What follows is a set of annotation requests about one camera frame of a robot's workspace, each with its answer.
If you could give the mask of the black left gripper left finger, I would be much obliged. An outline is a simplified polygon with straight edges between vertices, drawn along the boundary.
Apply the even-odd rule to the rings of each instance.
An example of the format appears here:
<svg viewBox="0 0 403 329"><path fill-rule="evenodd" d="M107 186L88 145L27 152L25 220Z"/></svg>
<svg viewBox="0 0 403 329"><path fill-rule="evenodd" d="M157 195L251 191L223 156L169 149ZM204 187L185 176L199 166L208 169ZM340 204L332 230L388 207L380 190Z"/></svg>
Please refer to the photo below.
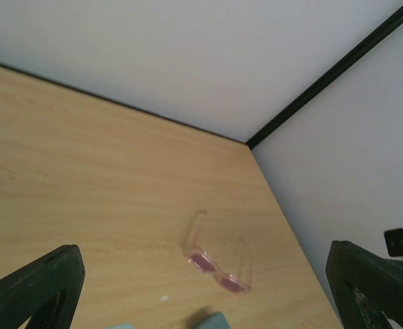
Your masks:
<svg viewBox="0 0 403 329"><path fill-rule="evenodd" d="M86 270L77 245L62 245L0 279L0 328L70 328Z"/></svg>

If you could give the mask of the pink transparent sunglasses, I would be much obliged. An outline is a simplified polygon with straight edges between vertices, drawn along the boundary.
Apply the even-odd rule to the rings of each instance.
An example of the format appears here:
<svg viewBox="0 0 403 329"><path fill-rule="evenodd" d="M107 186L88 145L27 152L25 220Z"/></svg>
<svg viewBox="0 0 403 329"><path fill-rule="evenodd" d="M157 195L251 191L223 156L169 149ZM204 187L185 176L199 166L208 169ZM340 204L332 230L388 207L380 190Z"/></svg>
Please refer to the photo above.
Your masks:
<svg viewBox="0 0 403 329"><path fill-rule="evenodd" d="M210 274L216 283L236 295L252 292L253 280L253 256L243 237L237 240L237 246L241 251L237 274L228 273L220 268L215 259L198 243L202 225L208 217L207 210L199 210L195 213L193 231L189 232L187 242L184 243L183 255L189 264L192 264L201 273Z"/></svg>

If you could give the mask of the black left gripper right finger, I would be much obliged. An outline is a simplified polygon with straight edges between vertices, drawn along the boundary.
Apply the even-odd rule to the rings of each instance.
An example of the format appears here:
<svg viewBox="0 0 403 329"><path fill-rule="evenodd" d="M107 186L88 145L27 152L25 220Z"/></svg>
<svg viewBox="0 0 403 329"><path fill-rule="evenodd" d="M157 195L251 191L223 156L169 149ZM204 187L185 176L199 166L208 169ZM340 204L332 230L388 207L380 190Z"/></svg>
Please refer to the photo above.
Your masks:
<svg viewBox="0 0 403 329"><path fill-rule="evenodd" d="M403 260L333 241L326 276L344 328L403 328Z"/></svg>

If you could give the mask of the grey green glasses case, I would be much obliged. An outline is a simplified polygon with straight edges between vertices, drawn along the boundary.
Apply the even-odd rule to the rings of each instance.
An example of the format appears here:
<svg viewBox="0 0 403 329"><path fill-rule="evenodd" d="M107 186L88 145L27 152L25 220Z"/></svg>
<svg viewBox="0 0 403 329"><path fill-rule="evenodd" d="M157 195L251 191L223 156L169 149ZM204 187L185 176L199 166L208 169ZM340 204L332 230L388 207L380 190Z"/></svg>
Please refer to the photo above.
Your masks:
<svg viewBox="0 0 403 329"><path fill-rule="evenodd" d="M229 322L222 312L210 312L202 308L191 315L185 324L190 329L231 329Z"/></svg>

